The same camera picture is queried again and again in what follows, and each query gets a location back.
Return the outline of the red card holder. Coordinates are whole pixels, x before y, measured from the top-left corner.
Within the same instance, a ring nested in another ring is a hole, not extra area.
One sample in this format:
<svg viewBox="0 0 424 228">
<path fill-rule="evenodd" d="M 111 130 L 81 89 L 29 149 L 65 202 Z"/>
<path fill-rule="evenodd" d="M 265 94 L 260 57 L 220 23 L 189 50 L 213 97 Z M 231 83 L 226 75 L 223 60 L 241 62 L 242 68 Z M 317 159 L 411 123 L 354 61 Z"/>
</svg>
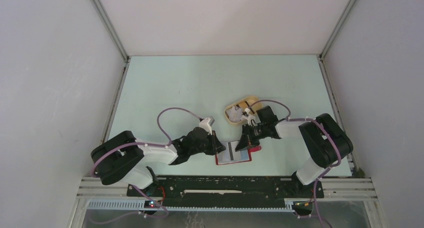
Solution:
<svg viewBox="0 0 424 228">
<path fill-rule="evenodd" d="M 225 150 L 215 155 L 215 164 L 217 166 L 251 162 L 252 153 L 262 149 L 259 145 L 250 149 L 236 151 L 236 146 L 239 143 L 238 140 L 222 141 L 221 143 L 225 147 Z"/>
</svg>

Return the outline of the white magnetic stripe card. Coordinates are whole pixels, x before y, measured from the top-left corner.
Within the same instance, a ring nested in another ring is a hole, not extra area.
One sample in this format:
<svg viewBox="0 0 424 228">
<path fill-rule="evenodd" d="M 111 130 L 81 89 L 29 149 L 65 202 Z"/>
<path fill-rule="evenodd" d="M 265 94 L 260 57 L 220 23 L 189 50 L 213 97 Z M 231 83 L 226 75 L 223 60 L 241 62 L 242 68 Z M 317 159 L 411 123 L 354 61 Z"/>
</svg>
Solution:
<svg viewBox="0 0 424 228">
<path fill-rule="evenodd" d="M 219 153 L 219 159 L 224 163 L 239 161 L 241 155 L 238 151 L 235 151 L 238 143 L 238 140 L 224 142 L 225 150 Z"/>
</svg>

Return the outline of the white VIP card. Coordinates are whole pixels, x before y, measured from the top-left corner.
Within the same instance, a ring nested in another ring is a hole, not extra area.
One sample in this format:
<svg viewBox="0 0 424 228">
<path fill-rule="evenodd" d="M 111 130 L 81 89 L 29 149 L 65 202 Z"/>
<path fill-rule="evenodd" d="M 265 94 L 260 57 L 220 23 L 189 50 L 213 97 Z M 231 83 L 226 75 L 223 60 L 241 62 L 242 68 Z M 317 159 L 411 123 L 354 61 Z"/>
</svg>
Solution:
<svg viewBox="0 0 424 228">
<path fill-rule="evenodd" d="M 228 116 L 228 120 L 232 123 L 239 123 L 242 121 L 242 109 L 240 107 L 231 106 L 229 109 L 225 111 Z"/>
</svg>

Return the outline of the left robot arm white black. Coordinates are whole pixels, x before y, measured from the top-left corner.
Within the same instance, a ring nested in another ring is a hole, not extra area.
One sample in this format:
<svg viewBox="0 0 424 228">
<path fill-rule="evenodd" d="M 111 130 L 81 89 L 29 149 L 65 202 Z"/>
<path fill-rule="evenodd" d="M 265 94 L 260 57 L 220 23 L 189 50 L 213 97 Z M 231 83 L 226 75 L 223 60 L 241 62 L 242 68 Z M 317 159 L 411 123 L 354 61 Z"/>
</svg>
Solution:
<svg viewBox="0 0 424 228">
<path fill-rule="evenodd" d="M 158 182 L 151 164 L 176 166 L 197 154 L 215 156 L 225 150 L 215 132 L 209 133 L 201 127 L 195 127 L 170 144 L 142 142 L 126 130 L 91 152 L 90 175 L 100 178 L 105 186 L 125 182 L 136 186 L 145 196 L 153 196 Z"/>
</svg>

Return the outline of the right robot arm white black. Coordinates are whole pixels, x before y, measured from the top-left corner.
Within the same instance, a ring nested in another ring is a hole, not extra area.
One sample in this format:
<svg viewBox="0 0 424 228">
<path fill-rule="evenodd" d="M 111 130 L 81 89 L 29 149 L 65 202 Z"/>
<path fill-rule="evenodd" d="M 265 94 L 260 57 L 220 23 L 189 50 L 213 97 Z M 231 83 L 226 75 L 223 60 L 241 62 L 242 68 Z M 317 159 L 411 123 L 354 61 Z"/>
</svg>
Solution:
<svg viewBox="0 0 424 228">
<path fill-rule="evenodd" d="M 349 155 L 353 143 L 328 113 L 316 118 L 279 119 L 270 106 L 264 106 L 252 115 L 245 116 L 247 123 L 242 125 L 241 137 L 236 151 L 249 150 L 260 146 L 265 138 L 284 139 L 290 133 L 301 135 L 309 153 L 308 160 L 291 176 L 291 192 L 304 197 L 311 190 L 311 184 L 325 176 L 330 169 L 338 166 Z"/>
</svg>

